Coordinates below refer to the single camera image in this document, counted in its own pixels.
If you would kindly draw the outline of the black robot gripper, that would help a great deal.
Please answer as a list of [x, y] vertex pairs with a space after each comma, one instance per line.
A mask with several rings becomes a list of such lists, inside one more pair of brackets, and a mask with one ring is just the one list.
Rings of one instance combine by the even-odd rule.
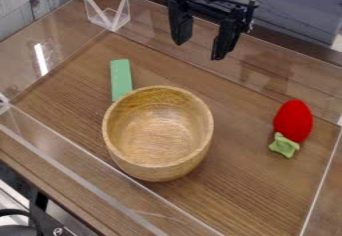
[[188, 5], [198, 5], [202, 8], [213, 8], [229, 12], [216, 13], [212, 21], [220, 24], [218, 35], [214, 38], [212, 59], [222, 60], [234, 50], [241, 34], [250, 30], [248, 13], [258, 8], [257, 0], [169, 0], [169, 21], [172, 37], [177, 45], [185, 44], [193, 37], [194, 18]]

